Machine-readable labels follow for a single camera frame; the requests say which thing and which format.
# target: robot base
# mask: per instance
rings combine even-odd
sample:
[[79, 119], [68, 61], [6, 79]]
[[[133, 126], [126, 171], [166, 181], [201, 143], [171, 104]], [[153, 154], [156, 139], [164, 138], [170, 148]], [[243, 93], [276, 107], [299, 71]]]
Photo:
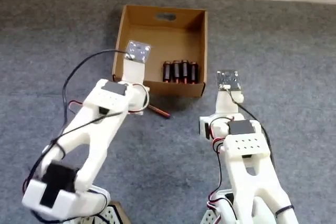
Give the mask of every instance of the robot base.
[[[131, 224], [130, 219], [125, 214], [118, 201], [110, 201], [108, 207], [100, 214], [107, 219], [110, 224]], [[97, 216], [77, 218], [75, 220], [64, 222], [64, 224], [106, 224], [102, 219]]]

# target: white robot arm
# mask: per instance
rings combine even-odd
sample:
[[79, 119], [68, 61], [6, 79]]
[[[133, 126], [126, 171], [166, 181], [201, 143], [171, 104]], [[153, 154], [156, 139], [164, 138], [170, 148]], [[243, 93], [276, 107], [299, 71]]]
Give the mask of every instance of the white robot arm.
[[[149, 104], [149, 89], [142, 84], [149, 51], [149, 45], [131, 41], [129, 54], [124, 58], [122, 81], [101, 79], [97, 82], [57, 145], [41, 161], [42, 179], [29, 181], [22, 200], [24, 206], [62, 221], [104, 211], [110, 194], [92, 183], [126, 115], [129, 112], [142, 114]], [[64, 153], [81, 144], [89, 145], [89, 156], [81, 169], [59, 162]]]
[[260, 123], [238, 113], [244, 100], [238, 72], [218, 71], [217, 83], [216, 113], [200, 117], [200, 134], [217, 146], [219, 162], [224, 158], [232, 189], [210, 194], [201, 223], [298, 224]]

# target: battery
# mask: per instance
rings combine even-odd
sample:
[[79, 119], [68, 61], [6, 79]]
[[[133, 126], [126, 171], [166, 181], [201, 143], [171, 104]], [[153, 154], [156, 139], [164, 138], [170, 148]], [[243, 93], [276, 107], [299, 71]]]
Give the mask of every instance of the battery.
[[188, 75], [189, 75], [189, 61], [182, 60], [182, 78], [184, 84], [188, 83]]
[[174, 60], [173, 61], [173, 79], [175, 83], [179, 83], [181, 73], [180, 73], [180, 68], [181, 68], [181, 61], [179, 60]]
[[162, 80], [164, 82], [170, 82], [172, 79], [172, 75], [171, 75], [171, 62], [170, 61], [165, 61], [163, 63], [163, 76], [162, 76]]
[[190, 83], [198, 83], [198, 64], [195, 62], [190, 62]]

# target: carpet floor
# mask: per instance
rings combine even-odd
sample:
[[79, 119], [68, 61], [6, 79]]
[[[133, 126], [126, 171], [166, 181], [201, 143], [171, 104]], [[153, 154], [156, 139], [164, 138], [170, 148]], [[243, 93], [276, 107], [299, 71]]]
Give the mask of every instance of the carpet floor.
[[[215, 71], [238, 69], [246, 108], [267, 129], [300, 223], [336, 214], [336, 6], [252, 0], [0, 0], [0, 223], [37, 223], [22, 204], [29, 166], [62, 123], [61, 87], [89, 53], [114, 47], [124, 4], [208, 10], [208, 83], [200, 99], [153, 97], [172, 113], [128, 116], [95, 184], [135, 224], [199, 223], [218, 183], [198, 117], [215, 110]], [[83, 99], [111, 77], [112, 56], [69, 84]], [[66, 161], [80, 165], [80, 147]], [[224, 169], [223, 185], [229, 187]]]

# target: open cardboard box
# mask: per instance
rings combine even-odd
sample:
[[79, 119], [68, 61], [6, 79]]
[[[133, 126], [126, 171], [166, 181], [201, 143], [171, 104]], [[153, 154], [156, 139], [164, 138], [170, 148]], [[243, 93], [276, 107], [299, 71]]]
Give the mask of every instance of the open cardboard box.
[[[201, 97], [207, 69], [207, 12], [200, 9], [180, 9], [127, 5], [123, 8], [116, 48], [125, 50], [130, 40], [151, 45], [145, 66], [144, 85], [150, 93]], [[163, 62], [195, 61], [198, 83], [165, 83]], [[123, 55], [116, 53], [112, 75], [120, 80]]]

